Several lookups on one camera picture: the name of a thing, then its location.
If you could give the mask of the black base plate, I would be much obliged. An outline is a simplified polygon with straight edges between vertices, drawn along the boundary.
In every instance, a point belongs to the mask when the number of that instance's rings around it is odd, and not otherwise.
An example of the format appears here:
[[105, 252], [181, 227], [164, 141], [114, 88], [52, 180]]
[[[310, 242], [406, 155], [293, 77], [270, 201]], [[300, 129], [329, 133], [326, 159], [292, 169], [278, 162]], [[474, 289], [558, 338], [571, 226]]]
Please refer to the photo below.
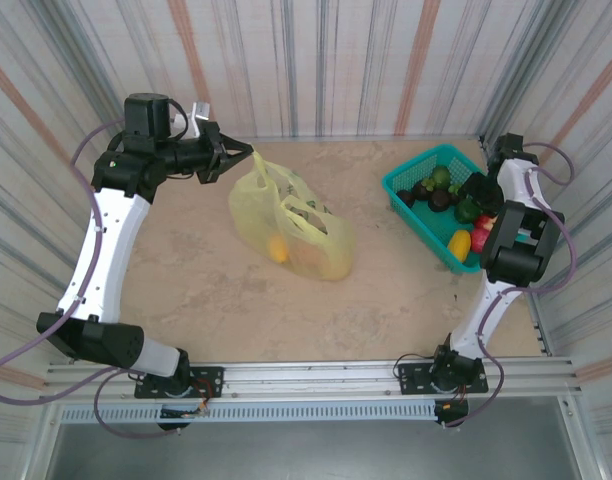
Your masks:
[[468, 394], [489, 391], [481, 362], [471, 368], [439, 367], [433, 363], [400, 364], [398, 377], [402, 395], [453, 395], [461, 388]]
[[220, 398], [225, 368], [220, 366], [190, 366], [172, 377], [151, 374], [135, 386], [137, 399], [212, 399]]

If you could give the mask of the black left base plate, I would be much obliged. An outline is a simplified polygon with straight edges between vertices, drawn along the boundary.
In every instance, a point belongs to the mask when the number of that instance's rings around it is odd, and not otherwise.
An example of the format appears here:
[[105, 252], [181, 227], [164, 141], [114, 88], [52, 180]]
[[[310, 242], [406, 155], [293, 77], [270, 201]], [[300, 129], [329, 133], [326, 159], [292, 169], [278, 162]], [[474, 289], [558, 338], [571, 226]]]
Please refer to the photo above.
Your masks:
[[190, 366], [172, 377], [151, 374], [135, 386], [137, 399], [212, 399], [220, 398], [225, 368], [220, 366]]

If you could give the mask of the grey metal sheet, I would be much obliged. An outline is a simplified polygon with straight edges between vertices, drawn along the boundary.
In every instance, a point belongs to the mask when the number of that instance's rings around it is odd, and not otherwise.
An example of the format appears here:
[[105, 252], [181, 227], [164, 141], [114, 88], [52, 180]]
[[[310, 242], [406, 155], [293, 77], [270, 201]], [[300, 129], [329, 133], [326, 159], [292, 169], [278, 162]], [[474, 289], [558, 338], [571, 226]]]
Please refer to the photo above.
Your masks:
[[66, 426], [47, 480], [581, 480], [562, 436], [496, 440], [427, 422], [194, 425], [120, 439]]

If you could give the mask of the yellow plastic bag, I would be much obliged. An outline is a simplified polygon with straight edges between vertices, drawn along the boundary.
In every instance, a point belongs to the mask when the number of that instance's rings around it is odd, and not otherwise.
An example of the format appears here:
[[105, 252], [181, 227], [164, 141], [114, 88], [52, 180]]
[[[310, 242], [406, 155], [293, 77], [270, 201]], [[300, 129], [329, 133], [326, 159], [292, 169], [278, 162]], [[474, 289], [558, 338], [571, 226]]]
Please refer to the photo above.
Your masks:
[[306, 182], [293, 170], [267, 162], [253, 153], [253, 168], [234, 184], [229, 209], [240, 238], [271, 260], [267, 242], [281, 235], [290, 250], [298, 242], [320, 246], [328, 255], [324, 278], [295, 271], [291, 258], [275, 263], [297, 275], [324, 281], [345, 278], [354, 263], [356, 239], [351, 223], [334, 215]]

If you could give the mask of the teal plastic basket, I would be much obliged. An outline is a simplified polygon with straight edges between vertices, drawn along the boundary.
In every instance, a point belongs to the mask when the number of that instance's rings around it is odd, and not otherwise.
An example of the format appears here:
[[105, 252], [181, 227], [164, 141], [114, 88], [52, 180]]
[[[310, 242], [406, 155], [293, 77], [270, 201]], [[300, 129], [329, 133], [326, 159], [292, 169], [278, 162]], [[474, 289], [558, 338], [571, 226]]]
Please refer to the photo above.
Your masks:
[[434, 212], [426, 201], [416, 200], [408, 207], [397, 196], [399, 191], [411, 190], [419, 181], [430, 177], [437, 166], [445, 166], [451, 174], [451, 181], [458, 184], [463, 184], [472, 173], [481, 172], [460, 150], [450, 144], [441, 144], [387, 173], [382, 179], [382, 187], [388, 194], [395, 213], [452, 273], [478, 273], [478, 253], [470, 251], [464, 261], [459, 261], [448, 249], [450, 240], [458, 230], [470, 232], [475, 228], [472, 222], [458, 222], [453, 205], [443, 212]]

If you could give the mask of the aluminium mounting rail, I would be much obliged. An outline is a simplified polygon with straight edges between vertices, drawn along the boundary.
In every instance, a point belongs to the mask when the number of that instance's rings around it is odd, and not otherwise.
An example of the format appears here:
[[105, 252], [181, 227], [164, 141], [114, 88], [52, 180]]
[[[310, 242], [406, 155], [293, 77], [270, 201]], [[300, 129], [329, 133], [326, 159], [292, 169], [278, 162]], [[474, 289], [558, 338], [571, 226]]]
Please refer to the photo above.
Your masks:
[[485, 399], [498, 385], [502, 397], [579, 395], [581, 384], [572, 361], [562, 357], [501, 358], [505, 375], [489, 361], [485, 372], [467, 388], [430, 390], [401, 385], [393, 360], [340, 362], [224, 363], [212, 391], [219, 401], [257, 400], [390, 400], [414, 390], [418, 398]]

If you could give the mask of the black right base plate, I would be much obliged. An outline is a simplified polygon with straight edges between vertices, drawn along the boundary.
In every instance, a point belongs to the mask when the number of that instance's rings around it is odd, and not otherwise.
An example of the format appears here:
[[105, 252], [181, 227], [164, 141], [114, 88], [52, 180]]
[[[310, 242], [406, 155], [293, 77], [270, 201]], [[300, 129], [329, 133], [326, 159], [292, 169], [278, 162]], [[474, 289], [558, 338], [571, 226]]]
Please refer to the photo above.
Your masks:
[[433, 363], [400, 364], [398, 377], [402, 395], [453, 395], [461, 388], [468, 394], [489, 391], [481, 362], [471, 368], [439, 367]]

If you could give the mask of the yellow fake mango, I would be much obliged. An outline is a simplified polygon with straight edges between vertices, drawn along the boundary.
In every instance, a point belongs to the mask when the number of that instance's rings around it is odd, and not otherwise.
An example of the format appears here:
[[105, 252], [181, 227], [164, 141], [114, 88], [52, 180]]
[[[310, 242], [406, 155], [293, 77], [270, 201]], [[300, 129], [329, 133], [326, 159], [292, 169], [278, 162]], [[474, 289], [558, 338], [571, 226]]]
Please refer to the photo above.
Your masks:
[[457, 259], [464, 263], [471, 251], [471, 236], [468, 230], [457, 230], [451, 237], [448, 251]]

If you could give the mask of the yellow fake lemon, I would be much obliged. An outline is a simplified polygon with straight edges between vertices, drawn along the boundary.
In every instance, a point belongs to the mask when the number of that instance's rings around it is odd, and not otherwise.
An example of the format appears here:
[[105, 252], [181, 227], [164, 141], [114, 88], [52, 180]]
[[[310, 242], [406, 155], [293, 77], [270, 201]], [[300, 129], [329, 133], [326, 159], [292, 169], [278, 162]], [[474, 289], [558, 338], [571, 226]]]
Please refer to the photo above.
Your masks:
[[267, 242], [269, 258], [278, 264], [284, 264], [289, 260], [289, 250], [281, 235], [271, 236]]

